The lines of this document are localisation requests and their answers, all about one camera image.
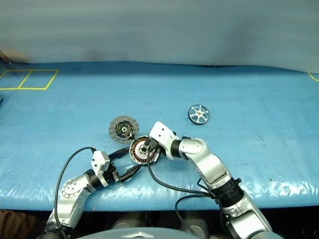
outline circular metal component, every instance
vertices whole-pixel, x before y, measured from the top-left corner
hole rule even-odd
[[[188,118],[196,125],[204,124],[209,119],[209,111],[203,105],[193,105],[188,111]]]
[[[144,145],[144,143],[149,138],[147,136],[138,137],[135,141],[131,143],[130,146],[130,157],[135,163],[138,164],[146,164],[148,157],[148,148]],[[156,162],[159,158],[160,150],[154,149],[153,152],[150,153],[150,162]]]
[[[137,136],[140,131],[138,122],[130,116],[118,116],[109,127],[110,137],[118,143],[129,143],[132,135]]]

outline blue plastic sheet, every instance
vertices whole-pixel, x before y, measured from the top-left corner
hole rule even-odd
[[[319,204],[319,82],[307,73],[125,62],[27,68],[60,71],[46,91],[0,91],[0,208],[51,211],[56,180],[74,151],[94,146],[112,153],[128,146],[108,135],[119,115],[135,118],[139,135],[159,120],[179,136],[203,138],[261,208]],[[7,72],[0,83],[5,77],[17,75]],[[205,125],[189,121],[194,104],[210,110]],[[76,156],[62,183],[88,170],[90,160],[90,151]],[[127,155],[115,165],[124,173],[134,163]],[[169,184],[198,189],[198,174],[182,159],[161,156],[153,169]],[[171,210],[183,195],[154,182],[143,167],[131,180],[95,192],[85,210]],[[217,205],[190,199],[180,208]]]

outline white wall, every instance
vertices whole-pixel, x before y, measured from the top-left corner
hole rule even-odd
[[[0,0],[28,62],[262,65],[319,72],[318,0]]]

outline black and white wheel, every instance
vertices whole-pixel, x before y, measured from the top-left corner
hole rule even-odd
[[[205,124],[209,119],[209,111],[203,105],[193,105],[188,111],[189,120],[196,124]]]

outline small wheel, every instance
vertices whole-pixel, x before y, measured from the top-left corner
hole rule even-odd
[[[209,111],[203,105],[193,105],[188,111],[189,120],[196,124],[205,124],[209,119]]]

